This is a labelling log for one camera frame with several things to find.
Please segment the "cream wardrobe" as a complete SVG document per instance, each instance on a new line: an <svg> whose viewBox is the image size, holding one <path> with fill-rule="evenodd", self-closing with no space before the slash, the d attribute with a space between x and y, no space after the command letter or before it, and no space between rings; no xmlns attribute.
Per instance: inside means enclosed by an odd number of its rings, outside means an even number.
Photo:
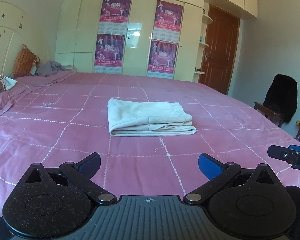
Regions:
<svg viewBox="0 0 300 240"><path fill-rule="evenodd" d="M147 76L158 0L132 0L123 52L123 75ZM257 18L257 0L161 0L183 6L173 79L193 81L204 3L239 18ZM103 0L64 0L58 26L55 59L94 72L98 24Z"/></svg>

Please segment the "cream headboard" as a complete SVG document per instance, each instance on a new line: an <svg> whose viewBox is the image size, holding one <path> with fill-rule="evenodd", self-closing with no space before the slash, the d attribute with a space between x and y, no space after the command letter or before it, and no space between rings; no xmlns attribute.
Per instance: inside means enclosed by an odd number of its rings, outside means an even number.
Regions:
<svg viewBox="0 0 300 240"><path fill-rule="evenodd" d="M0 1L0 74L12 73L22 45L44 63L51 59L47 41L38 25L19 7Z"/></svg>

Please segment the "orange patterned pillow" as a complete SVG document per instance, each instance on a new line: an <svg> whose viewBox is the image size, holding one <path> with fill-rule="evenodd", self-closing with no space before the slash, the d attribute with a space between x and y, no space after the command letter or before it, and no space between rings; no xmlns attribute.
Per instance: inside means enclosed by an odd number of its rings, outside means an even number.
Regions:
<svg viewBox="0 0 300 240"><path fill-rule="evenodd" d="M39 64L39 56L30 51L25 44L22 44L22 49L19 51L14 62L12 76L14 78L29 76L31 75L31 69L38 67Z"/></svg>

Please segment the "pink checked bed cover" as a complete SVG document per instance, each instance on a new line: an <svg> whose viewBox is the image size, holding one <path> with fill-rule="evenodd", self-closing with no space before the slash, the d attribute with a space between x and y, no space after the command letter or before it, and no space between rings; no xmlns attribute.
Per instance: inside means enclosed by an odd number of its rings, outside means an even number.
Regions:
<svg viewBox="0 0 300 240"><path fill-rule="evenodd" d="M141 76L61 71L25 76L0 92L0 217L32 163L58 167L101 156L93 182L116 196L183 196L207 181L207 153L243 168L268 164L285 186L300 170L268 147L296 140L262 114L210 87Z"/></svg>

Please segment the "lower left purple poster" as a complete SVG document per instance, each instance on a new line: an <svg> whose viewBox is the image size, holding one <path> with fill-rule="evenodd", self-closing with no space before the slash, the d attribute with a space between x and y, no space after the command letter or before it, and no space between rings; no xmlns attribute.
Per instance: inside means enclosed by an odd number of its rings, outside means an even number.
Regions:
<svg viewBox="0 0 300 240"><path fill-rule="evenodd" d="M125 35L98 34L94 59L94 72L121 74Z"/></svg>

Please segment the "corner shelves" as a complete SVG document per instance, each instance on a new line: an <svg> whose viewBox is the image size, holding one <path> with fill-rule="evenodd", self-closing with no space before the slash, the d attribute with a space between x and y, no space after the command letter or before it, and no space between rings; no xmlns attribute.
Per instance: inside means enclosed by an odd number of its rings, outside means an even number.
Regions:
<svg viewBox="0 0 300 240"><path fill-rule="evenodd" d="M199 78L204 75L202 72L202 60L204 58L205 49L209 48L210 45L206 41L206 30L207 27L213 22L212 18L209 16L209 3L204 3L203 7L203 16L202 16L202 25L199 35L198 43L198 53L196 59L196 66L194 69L193 82L198 82Z"/></svg>

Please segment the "pink pillow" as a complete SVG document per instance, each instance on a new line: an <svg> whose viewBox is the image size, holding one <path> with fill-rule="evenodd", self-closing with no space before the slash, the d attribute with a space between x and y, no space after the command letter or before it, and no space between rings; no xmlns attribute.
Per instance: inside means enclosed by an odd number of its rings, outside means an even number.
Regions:
<svg viewBox="0 0 300 240"><path fill-rule="evenodd" d="M58 71L49 76L23 76L16 79L17 82L33 87L49 87L74 75L76 71Z"/></svg>

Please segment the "brown wooden door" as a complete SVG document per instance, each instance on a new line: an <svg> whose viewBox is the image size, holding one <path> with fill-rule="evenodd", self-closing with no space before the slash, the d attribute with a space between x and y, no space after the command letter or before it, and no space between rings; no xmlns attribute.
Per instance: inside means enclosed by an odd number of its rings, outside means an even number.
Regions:
<svg viewBox="0 0 300 240"><path fill-rule="evenodd" d="M209 6L213 22L207 26L199 83L227 94L234 68L240 19L214 5Z"/></svg>

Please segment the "grey crumpled garment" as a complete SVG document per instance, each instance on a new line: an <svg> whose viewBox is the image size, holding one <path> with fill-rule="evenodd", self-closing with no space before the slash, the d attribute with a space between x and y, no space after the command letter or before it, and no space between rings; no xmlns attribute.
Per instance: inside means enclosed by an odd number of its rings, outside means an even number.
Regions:
<svg viewBox="0 0 300 240"><path fill-rule="evenodd" d="M66 71L66 68L56 61L46 61L44 64L40 64L34 72L35 76L50 76L55 75L59 71Z"/></svg>

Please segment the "wooden chair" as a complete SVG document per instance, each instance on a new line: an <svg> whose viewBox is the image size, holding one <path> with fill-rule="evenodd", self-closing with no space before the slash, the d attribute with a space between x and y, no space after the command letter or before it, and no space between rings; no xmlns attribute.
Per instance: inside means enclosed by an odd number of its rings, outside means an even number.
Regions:
<svg viewBox="0 0 300 240"><path fill-rule="evenodd" d="M282 127L284 115L277 113L258 102L254 103L254 109L262 113L271 122L276 123L279 128Z"/></svg>

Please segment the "white pants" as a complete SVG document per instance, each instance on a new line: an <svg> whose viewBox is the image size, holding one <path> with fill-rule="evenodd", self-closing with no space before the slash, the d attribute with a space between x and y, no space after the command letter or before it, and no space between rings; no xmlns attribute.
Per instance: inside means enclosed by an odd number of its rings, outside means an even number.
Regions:
<svg viewBox="0 0 300 240"><path fill-rule="evenodd" d="M192 135L192 115L177 102L133 102L111 98L107 104L113 137Z"/></svg>

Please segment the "purple poster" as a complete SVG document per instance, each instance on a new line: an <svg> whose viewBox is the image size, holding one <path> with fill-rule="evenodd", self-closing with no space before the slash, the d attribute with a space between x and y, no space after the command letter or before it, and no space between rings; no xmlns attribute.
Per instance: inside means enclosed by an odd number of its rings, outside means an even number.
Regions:
<svg viewBox="0 0 300 240"><path fill-rule="evenodd" d="M94 72L121 74L125 35L98 34L94 59Z"/></svg>
<svg viewBox="0 0 300 240"><path fill-rule="evenodd" d="M103 0L98 34L125 36L132 0Z"/></svg>
<svg viewBox="0 0 300 240"><path fill-rule="evenodd" d="M152 38L158 41L178 43L182 13L182 5L158 0Z"/></svg>
<svg viewBox="0 0 300 240"><path fill-rule="evenodd" d="M147 76L173 79L178 44L151 40Z"/></svg>

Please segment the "lower right purple poster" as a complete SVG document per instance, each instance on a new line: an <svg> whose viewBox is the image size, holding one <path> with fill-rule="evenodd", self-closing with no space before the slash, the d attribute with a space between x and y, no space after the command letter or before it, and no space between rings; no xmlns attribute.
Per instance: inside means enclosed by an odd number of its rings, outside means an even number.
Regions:
<svg viewBox="0 0 300 240"><path fill-rule="evenodd" d="M147 76L173 79L178 44L151 40Z"/></svg>

